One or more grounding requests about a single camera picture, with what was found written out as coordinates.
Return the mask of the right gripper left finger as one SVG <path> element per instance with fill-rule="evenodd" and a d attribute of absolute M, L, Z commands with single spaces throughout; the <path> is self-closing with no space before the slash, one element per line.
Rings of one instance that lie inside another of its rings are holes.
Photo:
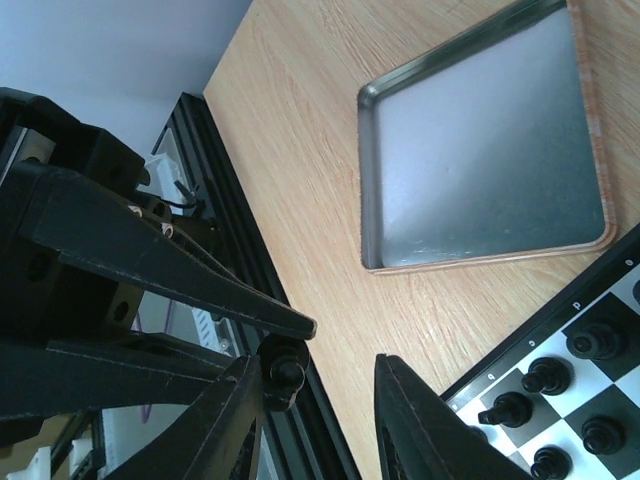
<path fill-rule="evenodd" d="M 240 357 L 109 479 L 255 479 L 263 425 L 260 360 Z"/>

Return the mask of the black bishop piece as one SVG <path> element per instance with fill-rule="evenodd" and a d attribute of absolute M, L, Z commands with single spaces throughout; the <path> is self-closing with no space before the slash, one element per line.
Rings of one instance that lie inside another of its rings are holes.
<path fill-rule="evenodd" d="M 624 352 L 626 344 L 627 330 L 617 324 L 595 322 L 567 332 L 567 349 L 578 359 L 613 360 Z"/>

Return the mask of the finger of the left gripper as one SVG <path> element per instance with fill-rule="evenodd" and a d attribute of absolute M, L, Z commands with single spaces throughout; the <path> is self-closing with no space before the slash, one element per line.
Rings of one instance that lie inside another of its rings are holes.
<path fill-rule="evenodd" d="M 232 358 L 166 334 L 116 340 L 1 342 L 1 415 L 49 418 L 143 404 L 193 403 L 207 389 L 221 397 L 260 393 L 260 361 Z"/>
<path fill-rule="evenodd" d="M 64 168 L 18 167 L 35 182 L 19 232 L 63 263 L 274 334 L 311 340 L 316 322 L 247 286 L 179 228 L 137 214 L 119 195 Z"/>

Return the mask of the black and silver chessboard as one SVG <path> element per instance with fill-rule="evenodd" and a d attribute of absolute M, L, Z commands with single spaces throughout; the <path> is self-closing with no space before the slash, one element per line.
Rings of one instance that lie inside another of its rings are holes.
<path fill-rule="evenodd" d="M 442 397 L 528 479 L 638 478 L 638 228 Z"/>

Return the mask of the black pawn piece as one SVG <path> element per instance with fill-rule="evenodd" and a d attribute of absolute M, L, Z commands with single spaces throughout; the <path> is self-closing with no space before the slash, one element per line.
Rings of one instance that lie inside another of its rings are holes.
<path fill-rule="evenodd" d="M 621 424 L 606 416 L 591 417 L 581 427 L 585 450 L 593 455 L 612 455 L 625 445 L 625 432 Z"/>
<path fill-rule="evenodd" d="M 635 302 L 639 306 L 640 305 L 640 281 L 639 280 L 634 284 L 632 289 L 632 294 Z"/>
<path fill-rule="evenodd" d="M 295 403 L 306 380 L 309 349 L 303 340 L 269 334 L 257 349 L 264 404 L 268 411 L 285 412 Z"/>

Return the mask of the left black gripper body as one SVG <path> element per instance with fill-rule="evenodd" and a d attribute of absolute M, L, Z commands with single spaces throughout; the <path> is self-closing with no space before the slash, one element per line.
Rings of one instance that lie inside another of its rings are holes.
<path fill-rule="evenodd" d="M 142 292 L 90 266 L 122 251 L 143 159 L 46 97 L 1 90 L 1 332 L 122 330 Z"/>

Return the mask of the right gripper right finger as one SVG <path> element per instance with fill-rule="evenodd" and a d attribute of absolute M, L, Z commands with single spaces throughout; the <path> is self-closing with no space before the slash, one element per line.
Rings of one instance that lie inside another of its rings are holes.
<path fill-rule="evenodd" d="M 374 412 L 384 479 L 528 479 L 400 357 L 379 354 Z"/>

